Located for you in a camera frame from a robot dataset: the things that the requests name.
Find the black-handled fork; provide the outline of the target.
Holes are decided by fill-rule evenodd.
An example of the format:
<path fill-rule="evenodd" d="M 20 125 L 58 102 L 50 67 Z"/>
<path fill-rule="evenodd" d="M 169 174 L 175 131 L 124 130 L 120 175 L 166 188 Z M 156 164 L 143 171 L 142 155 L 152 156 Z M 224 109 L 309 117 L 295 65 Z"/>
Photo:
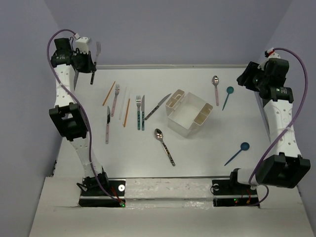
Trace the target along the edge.
<path fill-rule="evenodd" d="M 98 58 L 99 58 L 99 55 L 101 54 L 101 43 L 99 41 L 96 42 L 96 57 L 95 57 L 95 60 L 94 60 L 94 66 L 97 67 L 97 61 L 98 61 Z M 96 73 L 96 70 L 94 72 L 92 72 L 91 74 L 91 80 L 90 80 L 90 84 L 93 85 L 94 83 L 94 77 L 95 77 L 95 73 Z"/>

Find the teal plastic spoon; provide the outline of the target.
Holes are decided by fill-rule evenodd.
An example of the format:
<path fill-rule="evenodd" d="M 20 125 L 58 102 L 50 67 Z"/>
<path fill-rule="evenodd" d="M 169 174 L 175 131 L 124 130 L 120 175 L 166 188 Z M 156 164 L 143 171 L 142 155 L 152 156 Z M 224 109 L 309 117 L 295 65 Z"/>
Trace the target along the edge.
<path fill-rule="evenodd" d="M 225 164 L 224 166 L 228 165 L 237 155 L 239 155 L 242 151 L 247 151 L 250 148 L 250 144 L 247 142 L 243 142 L 240 145 L 240 150 L 237 151 Z"/>
<path fill-rule="evenodd" d="M 225 101 L 224 101 L 224 104 L 223 104 L 223 107 L 222 107 L 222 111 L 225 109 L 225 106 L 226 106 L 226 104 L 227 104 L 229 95 L 234 92 L 234 88 L 233 88 L 232 86 L 228 86 L 227 89 L 226 89 L 226 92 L 227 92 L 227 96 L 226 96 L 226 99 L 225 99 Z"/>

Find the pink-handled fork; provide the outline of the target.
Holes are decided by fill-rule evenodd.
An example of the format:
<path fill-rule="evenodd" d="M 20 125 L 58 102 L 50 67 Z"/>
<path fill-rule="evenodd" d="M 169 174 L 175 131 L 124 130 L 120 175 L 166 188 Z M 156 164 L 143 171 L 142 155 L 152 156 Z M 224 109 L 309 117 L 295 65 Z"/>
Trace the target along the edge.
<path fill-rule="evenodd" d="M 114 113 L 115 113 L 115 108 L 116 108 L 116 103 L 117 103 L 117 98 L 118 98 L 119 92 L 120 92 L 120 85 L 116 84 L 115 96 L 114 96 L 113 105 L 112 105 L 112 109 L 111 109 L 111 116 L 112 117 L 114 116 Z"/>

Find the pink-handled spoon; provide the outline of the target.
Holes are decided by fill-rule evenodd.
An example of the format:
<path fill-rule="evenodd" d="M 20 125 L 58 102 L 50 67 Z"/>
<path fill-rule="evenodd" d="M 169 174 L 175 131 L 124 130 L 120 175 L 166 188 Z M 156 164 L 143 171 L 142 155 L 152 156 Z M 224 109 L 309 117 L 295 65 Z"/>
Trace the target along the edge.
<path fill-rule="evenodd" d="M 215 89 L 215 100 L 216 100 L 216 106 L 219 106 L 219 98 L 218 98 L 218 84 L 219 84 L 219 78 L 217 76 L 214 76 L 212 78 L 212 84 L 214 85 Z"/>

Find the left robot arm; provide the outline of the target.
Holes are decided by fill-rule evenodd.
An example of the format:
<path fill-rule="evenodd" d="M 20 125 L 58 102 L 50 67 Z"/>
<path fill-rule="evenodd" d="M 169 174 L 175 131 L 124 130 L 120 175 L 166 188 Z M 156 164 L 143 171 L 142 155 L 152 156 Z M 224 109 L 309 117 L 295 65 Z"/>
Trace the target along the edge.
<path fill-rule="evenodd" d="M 84 170 L 82 183 L 77 186 L 83 192 L 104 195 L 109 190 L 109 180 L 102 165 L 92 151 L 91 127 L 87 115 L 74 96 L 77 74 L 93 74 L 96 64 L 88 49 L 88 38 L 77 38 L 73 48 L 69 38 L 54 40 L 56 50 L 49 56 L 56 77 L 55 105 L 49 116 L 62 137 L 74 147 Z"/>

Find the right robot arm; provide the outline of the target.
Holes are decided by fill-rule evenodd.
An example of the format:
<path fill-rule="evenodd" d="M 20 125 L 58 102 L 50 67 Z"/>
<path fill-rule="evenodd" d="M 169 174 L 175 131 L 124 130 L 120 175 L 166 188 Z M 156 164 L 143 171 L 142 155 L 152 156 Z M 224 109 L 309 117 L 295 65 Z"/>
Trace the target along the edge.
<path fill-rule="evenodd" d="M 308 159 L 298 148 L 293 119 L 293 92 L 285 87 L 289 62 L 279 56 L 269 57 L 264 63 L 250 62 L 237 78 L 239 85 L 259 93 L 267 118 L 271 148 L 257 168 L 236 168 L 227 181 L 228 190 L 238 194 L 245 185 L 268 185 L 294 188 L 311 168 Z"/>

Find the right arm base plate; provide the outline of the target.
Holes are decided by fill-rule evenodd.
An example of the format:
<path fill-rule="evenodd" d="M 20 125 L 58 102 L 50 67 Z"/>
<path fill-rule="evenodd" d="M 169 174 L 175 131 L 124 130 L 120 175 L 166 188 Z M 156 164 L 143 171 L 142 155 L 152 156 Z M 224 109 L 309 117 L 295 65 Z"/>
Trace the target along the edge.
<path fill-rule="evenodd" d="M 256 190 L 249 185 L 231 184 L 229 179 L 212 180 L 210 192 L 214 207 L 249 206 L 259 201 Z"/>

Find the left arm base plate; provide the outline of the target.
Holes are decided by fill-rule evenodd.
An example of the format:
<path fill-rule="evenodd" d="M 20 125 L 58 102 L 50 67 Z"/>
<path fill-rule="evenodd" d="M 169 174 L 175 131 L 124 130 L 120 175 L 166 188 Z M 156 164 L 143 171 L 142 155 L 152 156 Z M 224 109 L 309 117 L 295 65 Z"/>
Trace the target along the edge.
<path fill-rule="evenodd" d="M 110 179 L 109 186 L 104 188 L 109 195 L 104 193 L 96 182 L 89 188 L 80 183 L 77 183 L 77 186 L 80 189 L 80 207 L 125 207 L 125 179 Z"/>

